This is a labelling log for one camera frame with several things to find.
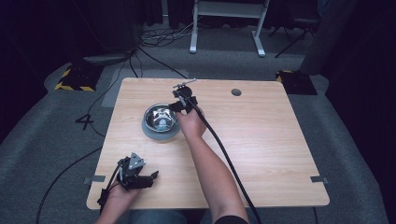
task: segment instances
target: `wooden table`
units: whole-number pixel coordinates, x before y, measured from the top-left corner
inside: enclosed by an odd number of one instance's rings
[[[158,141],[146,137],[141,128],[145,111],[158,103],[174,103],[173,86],[184,81],[129,77],[122,81],[95,172],[106,180],[92,183],[89,208],[99,208],[101,189],[117,162],[132,152],[147,163],[141,175],[160,172],[153,187],[144,189],[131,208],[208,207],[183,133]],[[318,169],[281,83],[200,79],[189,87],[257,207],[329,203],[323,183],[311,181],[311,176],[319,175]],[[232,89],[242,95],[233,96]],[[204,139],[226,162],[210,131]]]

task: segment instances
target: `white stand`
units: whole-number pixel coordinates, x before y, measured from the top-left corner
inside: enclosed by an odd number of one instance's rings
[[[205,16],[223,16],[223,17],[241,17],[241,18],[259,19],[257,30],[252,31],[252,35],[259,56],[264,57],[265,51],[262,47],[262,42],[260,41],[260,32],[262,30],[262,23],[264,22],[265,14],[267,13],[268,3],[269,0],[265,0],[263,5],[206,2],[206,1],[195,0],[190,53],[196,53],[197,51],[198,15],[205,15]]]

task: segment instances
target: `forearm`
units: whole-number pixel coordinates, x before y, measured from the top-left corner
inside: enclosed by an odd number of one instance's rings
[[[109,201],[106,203],[101,216],[99,216],[99,218],[95,221],[95,224],[117,223],[117,220],[126,210],[127,209],[125,209],[125,206],[120,206],[119,204]]]
[[[227,215],[239,216],[248,221],[238,188],[228,167],[203,138],[187,138],[187,142],[213,221]]]

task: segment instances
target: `yellow and black striped tape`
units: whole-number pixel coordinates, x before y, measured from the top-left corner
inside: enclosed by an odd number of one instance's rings
[[[65,91],[95,91],[95,87],[90,86],[79,86],[79,85],[64,85],[64,80],[68,78],[71,71],[69,66],[66,71],[62,74],[61,79],[55,86],[55,90],[65,90]]]

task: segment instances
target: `metal bowl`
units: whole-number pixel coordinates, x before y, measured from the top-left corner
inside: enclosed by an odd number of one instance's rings
[[[146,126],[156,133],[164,133],[177,123],[176,114],[167,104],[152,105],[143,118]]]

